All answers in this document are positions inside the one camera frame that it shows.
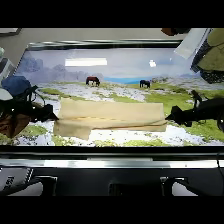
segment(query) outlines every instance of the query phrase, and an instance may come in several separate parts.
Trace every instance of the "horse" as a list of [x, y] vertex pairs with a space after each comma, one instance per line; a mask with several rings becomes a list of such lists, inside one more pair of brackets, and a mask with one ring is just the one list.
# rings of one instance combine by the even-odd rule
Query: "horse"
[[96, 86], [100, 85], [100, 80], [97, 77], [89, 76], [86, 78], [86, 85], [89, 85], [89, 81], [92, 81], [92, 85], [94, 82], [96, 82]]
[[141, 80], [141, 81], [140, 81], [140, 88], [143, 87], [143, 85], [146, 85], [147, 88], [150, 88], [150, 81], [147, 81], [147, 80]]

